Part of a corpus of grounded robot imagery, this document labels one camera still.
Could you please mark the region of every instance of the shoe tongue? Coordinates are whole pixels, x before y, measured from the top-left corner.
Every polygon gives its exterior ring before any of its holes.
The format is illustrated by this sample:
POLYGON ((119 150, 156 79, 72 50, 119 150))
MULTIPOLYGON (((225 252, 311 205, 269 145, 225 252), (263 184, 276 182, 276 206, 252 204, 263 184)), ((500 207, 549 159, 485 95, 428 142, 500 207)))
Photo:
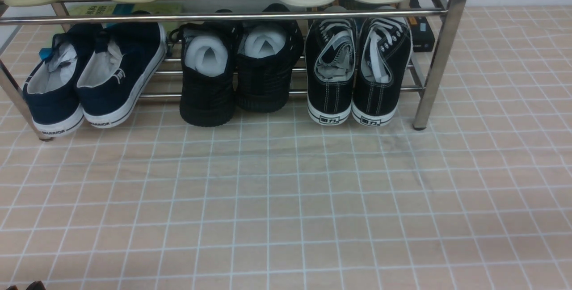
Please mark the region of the shoe tongue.
POLYGON ((368 40, 369 47, 366 48, 366 60, 370 63, 374 80, 378 84, 388 84, 391 79, 386 71, 383 58, 384 53, 388 50, 385 47, 386 35, 380 29, 373 29, 368 40))

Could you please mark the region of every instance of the navy blue sneaker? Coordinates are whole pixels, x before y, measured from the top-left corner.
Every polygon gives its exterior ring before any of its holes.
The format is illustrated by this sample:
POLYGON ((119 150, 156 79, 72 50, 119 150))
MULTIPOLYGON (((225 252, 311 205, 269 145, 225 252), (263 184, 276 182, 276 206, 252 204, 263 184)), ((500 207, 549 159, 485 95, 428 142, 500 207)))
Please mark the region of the navy blue sneaker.
POLYGON ((80 23, 56 34, 51 54, 34 69, 22 89, 35 127, 48 137, 67 135, 80 127, 84 110, 74 86, 93 53, 101 25, 80 23))
POLYGON ((159 23, 118 23, 102 30, 76 85, 92 126, 111 128, 126 121, 166 52, 159 23))

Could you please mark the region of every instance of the rack leg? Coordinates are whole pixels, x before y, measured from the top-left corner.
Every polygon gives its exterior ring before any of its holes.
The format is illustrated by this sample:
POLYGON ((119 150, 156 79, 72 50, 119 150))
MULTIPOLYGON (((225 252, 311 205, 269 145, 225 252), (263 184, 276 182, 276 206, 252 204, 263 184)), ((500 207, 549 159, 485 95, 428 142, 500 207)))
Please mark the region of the rack leg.
POLYGON ((441 78, 443 78, 445 66, 447 66, 447 60, 449 60, 449 54, 451 54, 453 41, 455 40, 466 2, 467 0, 449 0, 447 5, 448 13, 441 26, 433 60, 431 60, 431 67, 427 73, 427 80, 425 80, 425 89, 417 107, 415 120, 413 120, 413 129, 415 130, 423 130, 427 127, 429 114, 431 113, 431 108, 433 108, 439 84, 441 83, 441 78))
MULTIPOLYGON (((64 3, 51 3, 51 7, 52 9, 54 9, 55 14, 58 17, 69 17, 70 13, 68 13, 66 5, 64 3)), ((67 32, 69 29, 71 29, 72 25, 69 24, 64 24, 62 25, 62 29, 64 32, 67 32)))
POLYGON ((32 115, 30 109, 28 109, 28 104, 24 101, 22 96, 22 89, 18 85, 18 82, 12 77, 12 74, 8 71, 8 68, 4 65, 4 62, 0 60, 0 86, 4 89, 4 92, 8 95, 12 103, 18 111, 22 114, 24 119, 26 119, 28 125, 34 130, 36 135, 41 141, 51 141, 50 137, 45 136, 43 133, 38 131, 32 121, 32 115))

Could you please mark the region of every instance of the shoe sole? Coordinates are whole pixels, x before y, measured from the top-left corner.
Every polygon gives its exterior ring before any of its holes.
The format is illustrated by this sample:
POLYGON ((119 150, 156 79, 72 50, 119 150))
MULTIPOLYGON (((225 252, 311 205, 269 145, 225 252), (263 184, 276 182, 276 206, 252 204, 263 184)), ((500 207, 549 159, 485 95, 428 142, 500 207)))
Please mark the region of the shoe sole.
POLYGON ((395 106, 395 108, 386 115, 373 116, 362 112, 352 101, 351 110, 353 118, 358 123, 368 127, 383 127, 390 123, 391 119, 395 115, 395 111, 397 111, 397 106, 395 106))
POLYGON ((44 125, 34 121, 34 126, 40 133, 43 133, 47 137, 61 137, 73 133, 81 126, 82 123, 84 123, 84 108, 81 105, 78 105, 77 109, 72 115, 70 115, 70 117, 60 121, 59 123, 44 125))
POLYGON ((308 114, 313 121, 323 126, 337 126, 345 122, 349 117, 351 109, 352 108, 350 106, 341 113, 322 113, 318 109, 314 108, 314 106, 310 103, 310 99, 308 99, 308 114))
POLYGON ((151 80, 151 76, 157 72, 161 62, 163 62, 165 59, 165 54, 167 52, 166 32, 165 29, 163 29, 163 26, 160 24, 159 28, 161 30, 161 45, 159 45, 157 52, 155 52, 155 56, 153 56, 152 60, 149 62, 149 65, 147 65, 147 68, 145 68, 143 74, 139 77, 137 82, 135 82, 135 85, 131 89, 131 93, 129 94, 127 101, 123 103, 119 109, 113 111, 112 113, 108 113, 107 115, 94 116, 88 113, 84 113, 85 118, 93 127, 102 129, 112 128, 120 125, 129 118, 129 115, 131 115, 133 109, 135 108, 137 100, 139 100, 139 97, 143 93, 143 89, 149 83, 149 80, 151 80))

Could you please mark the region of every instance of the black sneaker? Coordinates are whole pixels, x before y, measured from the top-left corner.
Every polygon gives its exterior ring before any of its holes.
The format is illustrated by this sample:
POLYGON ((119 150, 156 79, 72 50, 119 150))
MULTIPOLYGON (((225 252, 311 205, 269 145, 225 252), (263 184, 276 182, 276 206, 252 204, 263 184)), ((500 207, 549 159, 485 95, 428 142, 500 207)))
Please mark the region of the black sneaker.
POLYGON ((406 19, 368 19, 362 27, 360 48, 362 61, 353 91, 352 114, 362 125, 380 127, 397 110, 403 75, 413 52, 406 19))
POLYGON ((34 69, 22 89, 35 127, 48 137, 75 131, 84 122, 84 109, 74 91, 93 53, 101 25, 80 23, 56 34, 51 54, 34 69))
POLYGON ((232 78, 241 29, 239 22, 232 21, 190 23, 178 29, 183 70, 180 113, 184 121, 215 127, 232 119, 232 78))
MULTIPOLYGON (((288 9, 282 4, 272 4, 264 12, 288 12, 288 9)), ((260 113, 284 107, 292 68, 303 50, 304 39, 296 21, 245 22, 236 60, 239 72, 236 104, 260 113)))
POLYGON ((76 85, 92 126, 111 128, 126 121, 166 52, 159 23, 118 23, 101 31, 76 85))
MULTIPOLYGON (((329 7, 326 11, 341 11, 329 7)), ((315 21, 306 37, 308 112, 321 125, 338 125, 351 111, 356 25, 352 19, 315 21)))

